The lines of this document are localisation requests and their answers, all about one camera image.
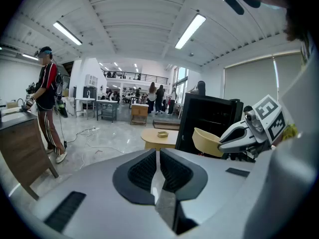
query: round wooden table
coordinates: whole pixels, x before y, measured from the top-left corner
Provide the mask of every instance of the round wooden table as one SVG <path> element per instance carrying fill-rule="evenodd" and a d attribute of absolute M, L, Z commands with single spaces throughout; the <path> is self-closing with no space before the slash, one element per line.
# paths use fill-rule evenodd
<path fill-rule="evenodd" d="M 165 131 L 168 133 L 168 137 L 159 138 L 158 132 Z M 177 141 L 178 131 L 164 130 L 156 128 L 146 128 L 142 131 L 141 138 L 145 141 L 145 149 L 155 148 L 175 148 Z"/>

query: face mask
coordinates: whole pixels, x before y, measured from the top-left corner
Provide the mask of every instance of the face mask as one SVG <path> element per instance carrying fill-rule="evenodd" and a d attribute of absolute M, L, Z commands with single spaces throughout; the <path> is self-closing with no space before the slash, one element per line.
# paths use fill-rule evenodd
<path fill-rule="evenodd" d="M 263 3 L 263 2 L 262 2 L 261 4 L 267 6 L 267 7 L 271 8 L 271 9 L 274 9 L 274 10 L 282 9 L 282 8 L 279 7 L 279 6 L 270 5 L 270 4 L 266 4 L 266 3 Z"/>

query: shiny floor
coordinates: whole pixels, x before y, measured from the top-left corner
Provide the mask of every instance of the shiny floor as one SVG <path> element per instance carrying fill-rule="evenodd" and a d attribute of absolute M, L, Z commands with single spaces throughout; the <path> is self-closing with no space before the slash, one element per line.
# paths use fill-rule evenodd
<path fill-rule="evenodd" d="M 128 106 L 119 106 L 121 113 L 129 113 Z M 61 142 L 65 139 L 68 143 L 67 156 L 60 164 L 55 164 L 55 154 L 49 155 L 59 177 L 55 179 L 49 170 L 44 172 L 35 182 L 31 188 L 38 194 L 39 197 L 44 196 L 50 189 L 55 188 L 58 184 L 66 180 L 74 172 L 78 171 L 89 164 L 107 160 L 110 158 L 130 153 L 136 150 L 144 149 L 145 142 L 141 139 L 141 133 L 145 128 L 153 128 L 153 119 L 176 120 L 177 116 L 168 116 L 167 114 L 155 115 L 152 113 L 148 117 L 147 125 L 130 125 L 128 121 L 115 121 L 112 123 L 109 120 L 98 120 L 89 116 L 89 119 L 80 117 L 71 117 L 65 119 L 59 116 L 54 116 L 55 128 L 60 136 Z M 91 132 L 87 129 L 99 128 L 97 131 Z M 21 187 L 18 186 L 17 180 L 13 177 L 6 163 L 0 155 L 0 177 L 4 190 L 10 199 L 32 211 L 36 201 Z M 154 176 L 154 183 L 152 186 L 152 193 L 157 188 L 159 200 L 156 205 L 160 215 L 169 217 L 165 219 L 169 226 L 172 225 L 172 218 L 174 212 L 174 196 L 168 192 L 160 194 L 161 187 L 164 183 L 164 178 L 161 173 L 156 173 Z"/>

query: white shoe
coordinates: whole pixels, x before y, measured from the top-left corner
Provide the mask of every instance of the white shoe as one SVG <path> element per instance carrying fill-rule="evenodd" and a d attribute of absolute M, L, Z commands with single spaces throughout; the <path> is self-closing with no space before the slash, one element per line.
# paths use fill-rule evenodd
<path fill-rule="evenodd" d="M 54 151 L 54 149 L 48 149 L 48 148 L 47 148 L 45 151 L 46 151 L 46 154 L 50 154 L 51 152 Z"/>
<path fill-rule="evenodd" d="M 55 162 L 56 162 L 57 164 L 58 164 L 58 163 L 61 163 L 61 162 L 65 159 L 65 157 L 66 157 L 67 154 L 68 154 L 67 151 L 65 151 L 63 154 L 57 156 Z"/>

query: brown pants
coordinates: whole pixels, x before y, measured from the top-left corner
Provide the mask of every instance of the brown pants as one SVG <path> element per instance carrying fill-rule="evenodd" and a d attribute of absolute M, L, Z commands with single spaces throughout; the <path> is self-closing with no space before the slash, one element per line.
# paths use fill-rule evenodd
<path fill-rule="evenodd" d="M 48 143 L 48 149 L 53 149 L 57 156 L 63 154 L 65 149 L 53 124 L 53 111 L 38 112 L 39 124 Z"/>

